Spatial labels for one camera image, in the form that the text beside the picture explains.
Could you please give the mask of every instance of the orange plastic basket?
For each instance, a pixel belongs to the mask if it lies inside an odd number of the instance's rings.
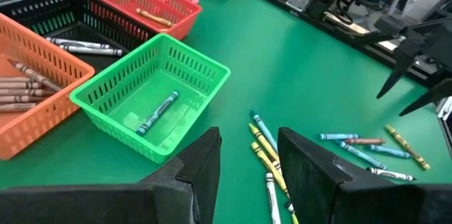
[[[55,127],[78,106],[71,91],[94,75],[94,69],[0,13],[0,76],[24,76],[7,58],[53,80],[63,90],[27,112],[0,112],[0,159],[8,160]]]
[[[189,0],[102,0],[126,15],[142,22],[158,33],[167,33],[181,40],[187,36],[195,23],[197,15],[202,11],[198,5]],[[143,9],[150,14],[175,23],[167,28],[160,23],[137,14],[136,9]]]

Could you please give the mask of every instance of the blue crayon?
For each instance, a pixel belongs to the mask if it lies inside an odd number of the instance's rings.
[[[375,146],[375,145],[370,145],[369,149],[372,151],[376,151],[376,152],[380,152],[380,153],[388,153],[397,157],[402,157],[402,158],[410,158],[411,155],[405,151],[400,151],[400,150],[394,150],[391,148],[386,148],[383,146]]]
[[[157,121],[168,107],[179,97],[179,92],[177,90],[173,91],[169,97],[154,111],[153,115],[149,117],[149,119],[144,122],[138,130],[135,132],[140,136],[146,134],[146,132],[154,125],[155,121]]]
[[[271,147],[275,152],[278,152],[278,145],[276,144],[276,140],[271,136],[270,131],[267,129],[267,126],[262,122],[261,117],[256,114],[255,111],[249,111],[249,114],[253,118],[253,120],[257,123],[257,126],[261,129],[262,134],[266,137],[267,141],[270,143]]]
[[[320,134],[320,139],[356,139],[358,134]]]
[[[386,165],[380,163],[378,160],[373,159],[371,156],[367,155],[366,153],[363,153],[359,150],[357,150],[356,148],[347,145],[346,143],[340,141],[340,140],[334,140],[340,147],[344,148],[345,150],[355,154],[356,156],[360,157],[361,159],[371,163],[372,165],[374,165],[375,167],[382,169],[382,170],[387,170],[388,167],[386,167]]]

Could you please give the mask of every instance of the green table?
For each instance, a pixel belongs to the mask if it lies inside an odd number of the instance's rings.
[[[287,126],[361,167],[364,161],[319,133],[350,132],[397,143],[388,123],[431,165],[371,154],[390,170],[422,183],[452,182],[451,157],[432,105],[406,117],[398,113],[425,92],[402,79],[376,99],[391,72],[335,38],[264,0],[200,0],[203,12],[184,42],[228,66],[232,75],[185,136],[179,152],[211,126],[220,127],[221,177],[215,223],[270,223],[264,172],[250,149],[247,124],[255,109],[277,136]],[[95,128],[82,111],[7,162],[0,189],[41,184],[134,183],[159,168]],[[283,223],[285,197],[278,190]]]

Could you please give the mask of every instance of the green plastic basket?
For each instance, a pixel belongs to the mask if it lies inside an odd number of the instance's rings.
[[[71,93],[101,130],[162,163],[231,74],[216,61],[166,34],[130,52]],[[137,128],[173,90],[177,100],[144,137]]]

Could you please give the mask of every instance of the black plastic basket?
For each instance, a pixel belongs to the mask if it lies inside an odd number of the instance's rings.
[[[43,37],[98,42],[123,55],[157,33],[99,0],[13,0],[0,13]],[[121,57],[73,53],[101,72]]]

